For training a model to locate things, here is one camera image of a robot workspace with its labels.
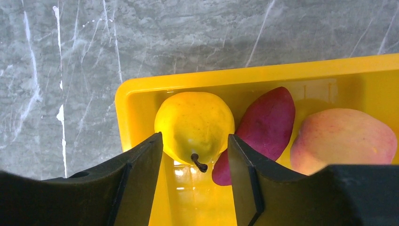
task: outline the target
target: plastic tray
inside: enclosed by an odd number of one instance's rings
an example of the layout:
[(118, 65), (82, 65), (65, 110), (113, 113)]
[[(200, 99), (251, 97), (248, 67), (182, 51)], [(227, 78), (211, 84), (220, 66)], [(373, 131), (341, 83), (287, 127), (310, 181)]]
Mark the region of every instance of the plastic tray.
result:
[[(278, 163), (290, 168), (289, 149), (302, 120), (334, 107), (364, 111), (399, 134), (399, 54), (288, 65), (167, 75), (124, 82), (116, 93), (123, 151), (154, 133), (161, 103), (183, 91), (220, 96), (238, 125), (246, 108), (263, 93), (284, 86), (295, 101), (291, 142)], [(399, 154), (394, 164), (399, 164)], [(150, 225), (236, 225), (231, 186), (212, 182), (211, 170), (197, 171), (163, 155)]]

